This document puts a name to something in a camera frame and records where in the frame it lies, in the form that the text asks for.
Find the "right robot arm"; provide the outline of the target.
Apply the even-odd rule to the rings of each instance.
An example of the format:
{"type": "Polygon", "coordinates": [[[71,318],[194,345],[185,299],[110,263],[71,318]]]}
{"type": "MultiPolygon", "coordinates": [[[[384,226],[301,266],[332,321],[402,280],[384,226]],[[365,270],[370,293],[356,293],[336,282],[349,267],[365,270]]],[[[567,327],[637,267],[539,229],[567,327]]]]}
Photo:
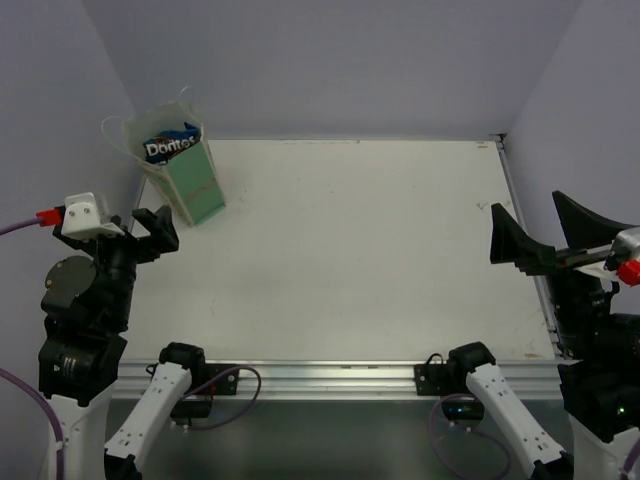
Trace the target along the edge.
{"type": "Polygon", "coordinates": [[[490,261],[546,280],[557,324],[560,392],[573,437],[567,451],[508,386],[480,342],[448,354],[451,389],[475,397],[496,422],[527,479],[639,476],[639,317],[615,313],[622,286],[639,284],[639,228],[607,219],[565,193],[552,194],[566,241],[530,237],[506,208],[491,207],[490,261]]]}

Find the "green paper gift bag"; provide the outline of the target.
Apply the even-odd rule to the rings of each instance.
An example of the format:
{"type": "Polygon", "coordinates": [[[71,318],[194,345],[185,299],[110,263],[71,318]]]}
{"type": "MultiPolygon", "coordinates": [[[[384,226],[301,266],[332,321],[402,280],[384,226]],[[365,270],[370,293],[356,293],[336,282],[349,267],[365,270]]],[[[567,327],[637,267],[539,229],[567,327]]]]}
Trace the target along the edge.
{"type": "Polygon", "coordinates": [[[176,215],[191,227],[225,206],[207,130],[193,100],[193,89],[186,86],[174,100],[129,119],[109,116],[101,124],[107,142],[133,159],[176,215]],[[185,122],[200,129],[200,142],[167,164],[147,163],[143,143],[164,130],[183,130],[185,122]]]}

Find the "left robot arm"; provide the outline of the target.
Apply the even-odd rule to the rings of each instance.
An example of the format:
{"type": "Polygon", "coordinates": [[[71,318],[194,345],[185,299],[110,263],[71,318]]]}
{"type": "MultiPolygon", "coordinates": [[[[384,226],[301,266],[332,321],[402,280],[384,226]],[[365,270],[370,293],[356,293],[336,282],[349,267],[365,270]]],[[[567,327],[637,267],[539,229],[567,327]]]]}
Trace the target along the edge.
{"type": "Polygon", "coordinates": [[[149,386],[107,439],[106,420],[127,341],[137,268],[179,248],[172,211],[137,209],[147,231],[134,236],[119,217],[100,219],[91,203],[60,206],[55,238],[76,250],[48,272],[41,308],[46,339],[39,391],[55,414],[50,479],[140,479],[174,406],[208,379],[202,348],[172,342],[161,350],[149,386]]]}

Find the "blue Doritos chip bag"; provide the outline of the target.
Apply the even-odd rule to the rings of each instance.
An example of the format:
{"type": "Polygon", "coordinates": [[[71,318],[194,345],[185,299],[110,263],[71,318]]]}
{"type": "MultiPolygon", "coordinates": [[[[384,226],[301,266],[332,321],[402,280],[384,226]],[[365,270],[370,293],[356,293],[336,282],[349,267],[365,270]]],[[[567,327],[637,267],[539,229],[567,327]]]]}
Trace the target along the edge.
{"type": "Polygon", "coordinates": [[[145,160],[152,165],[167,164],[173,157],[200,142],[201,131],[184,123],[183,130],[164,130],[143,143],[145,160]]]}

